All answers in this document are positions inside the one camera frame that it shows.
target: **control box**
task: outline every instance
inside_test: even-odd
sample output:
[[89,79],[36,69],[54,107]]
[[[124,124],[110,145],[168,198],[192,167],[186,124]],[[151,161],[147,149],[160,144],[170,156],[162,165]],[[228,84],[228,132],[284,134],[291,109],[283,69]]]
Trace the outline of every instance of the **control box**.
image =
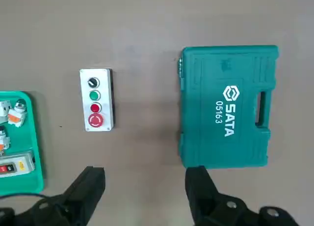
[[32,151],[0,157],[0,178],[30,173],[35,170]]
[[111,69],[81,69],[79,77],[85,130],[110,131],[113,128]]

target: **red mushroom stop button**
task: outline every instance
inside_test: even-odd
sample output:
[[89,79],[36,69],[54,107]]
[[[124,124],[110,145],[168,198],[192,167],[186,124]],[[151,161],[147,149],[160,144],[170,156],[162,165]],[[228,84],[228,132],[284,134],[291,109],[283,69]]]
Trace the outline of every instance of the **red mushroom stop button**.
[[102,126],[103,122],[104,122],[104,118],[99,113],[91,114],[88,118],[88,123],[90,124],[90,126],[94,128],[98,128]]

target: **plastic carrying case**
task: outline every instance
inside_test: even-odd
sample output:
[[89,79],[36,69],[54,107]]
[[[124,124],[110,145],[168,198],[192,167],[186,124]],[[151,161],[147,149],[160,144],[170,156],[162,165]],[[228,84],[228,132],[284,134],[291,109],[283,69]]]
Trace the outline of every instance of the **plastic carrying case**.
[[179,59],[185,167],[267,164],[276,46],[188,47]]

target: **screw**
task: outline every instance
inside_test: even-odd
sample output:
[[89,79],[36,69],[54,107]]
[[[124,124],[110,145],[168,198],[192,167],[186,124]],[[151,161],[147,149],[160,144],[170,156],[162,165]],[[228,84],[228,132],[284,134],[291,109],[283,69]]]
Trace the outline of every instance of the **screw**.
[[267,213],[270,215],[270,216],[272,216],[272,217],[278,217],[279,216],[279,213],[278,213],[278,211],[277,210],[275,210],[275,209],[267,209]]
[[236,209],[236,204],[233,201],[227,202],[227,206],[232,209]]

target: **teal toolbox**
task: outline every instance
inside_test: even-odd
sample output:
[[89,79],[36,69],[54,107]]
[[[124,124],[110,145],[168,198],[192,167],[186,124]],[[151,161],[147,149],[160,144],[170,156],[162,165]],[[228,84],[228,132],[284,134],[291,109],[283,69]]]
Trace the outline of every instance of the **teal toolbox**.
[[202,165],[211,169],[267,164],[268,122],[277,58],[276,46],[183,50],[179,59],[179,151],[185,167]]
[[6,155],[20,154],[32,151],[35,161],[35,170],[31,173],[0,178],[0,195],[12,193],[38,193],[44,188],[43,172],[37,144],[32,102],[29,96],[20,91],[0,91],[0,101],[9,100],[14,106],[18,99],[26,102],[26,118],[23,125],[16,128],[14,125],[3,123],[11,139],[11,147],[6,150]]

